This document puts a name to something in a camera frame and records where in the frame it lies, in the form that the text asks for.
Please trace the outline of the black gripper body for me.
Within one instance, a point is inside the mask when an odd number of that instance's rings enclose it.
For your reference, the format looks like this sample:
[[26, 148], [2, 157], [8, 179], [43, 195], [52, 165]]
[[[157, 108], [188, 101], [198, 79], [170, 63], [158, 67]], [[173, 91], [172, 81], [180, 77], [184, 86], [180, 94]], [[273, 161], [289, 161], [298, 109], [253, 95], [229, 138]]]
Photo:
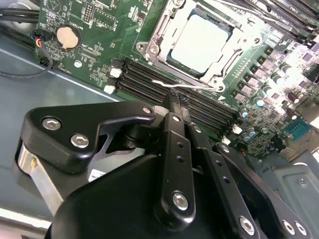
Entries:
[[160, 167], [156, 156], [140, 156], [71, 193], [59, 207], [50, 239], [236, 239], [206, 178], [193, 174], [196, 215], [179, 232], [154, 214]]

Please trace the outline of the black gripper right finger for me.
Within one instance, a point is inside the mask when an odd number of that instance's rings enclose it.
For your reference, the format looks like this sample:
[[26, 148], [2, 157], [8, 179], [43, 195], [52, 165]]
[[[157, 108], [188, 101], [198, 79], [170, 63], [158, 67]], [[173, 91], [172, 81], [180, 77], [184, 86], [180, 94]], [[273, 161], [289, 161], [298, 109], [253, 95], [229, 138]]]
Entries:
[[244, 157], [222, 142], [211, 145], [181, 105], [193, 164], [215, 190], [222, 223], [230, 239], [312, 239], [309, 227], [249, 167]]

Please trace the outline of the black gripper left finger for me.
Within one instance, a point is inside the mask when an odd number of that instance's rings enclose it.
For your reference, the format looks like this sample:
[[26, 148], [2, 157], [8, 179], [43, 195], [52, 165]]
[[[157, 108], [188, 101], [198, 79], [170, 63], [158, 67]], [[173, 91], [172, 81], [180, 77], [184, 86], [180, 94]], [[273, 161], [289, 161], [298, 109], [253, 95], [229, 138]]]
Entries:
[[41, 107], [24, 117], [15, 155], [53, 216], [77, 189], [140, 156], [159, 158], [154, 214], [190, 224], [196, 213], [190, 142], [180, 97]]

